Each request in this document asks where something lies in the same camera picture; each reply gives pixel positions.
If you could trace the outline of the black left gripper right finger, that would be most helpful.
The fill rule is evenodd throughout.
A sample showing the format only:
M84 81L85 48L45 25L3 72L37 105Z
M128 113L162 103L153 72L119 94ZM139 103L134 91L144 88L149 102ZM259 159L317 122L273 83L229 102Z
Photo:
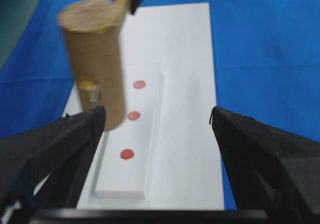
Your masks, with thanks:
M269 223L319 223L317 141L219 106L209 123L241 212Z

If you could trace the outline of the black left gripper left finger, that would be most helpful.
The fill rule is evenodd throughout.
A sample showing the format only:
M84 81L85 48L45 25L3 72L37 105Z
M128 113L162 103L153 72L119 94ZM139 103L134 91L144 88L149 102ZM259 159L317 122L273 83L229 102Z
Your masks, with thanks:
M97 106L0 141L1 223L84 223L76 210L103 134Z

